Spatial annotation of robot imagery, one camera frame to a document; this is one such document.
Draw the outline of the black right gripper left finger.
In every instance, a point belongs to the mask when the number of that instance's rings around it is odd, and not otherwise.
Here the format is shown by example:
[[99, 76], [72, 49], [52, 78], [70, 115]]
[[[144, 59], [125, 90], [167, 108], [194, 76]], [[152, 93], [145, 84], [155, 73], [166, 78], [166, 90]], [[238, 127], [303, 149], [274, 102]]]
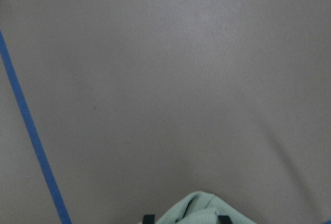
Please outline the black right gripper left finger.
[[146, 214], [143, 216], [142, 224], [155, 224], [155, 215]]

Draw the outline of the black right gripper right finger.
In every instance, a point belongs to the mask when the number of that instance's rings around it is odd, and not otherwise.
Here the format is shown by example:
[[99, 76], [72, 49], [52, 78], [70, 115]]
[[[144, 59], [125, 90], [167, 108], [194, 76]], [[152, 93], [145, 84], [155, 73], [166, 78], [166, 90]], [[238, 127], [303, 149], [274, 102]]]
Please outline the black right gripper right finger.
[[218, 215], [220, 224], [230, 224], [230, 217], [227, 215]]

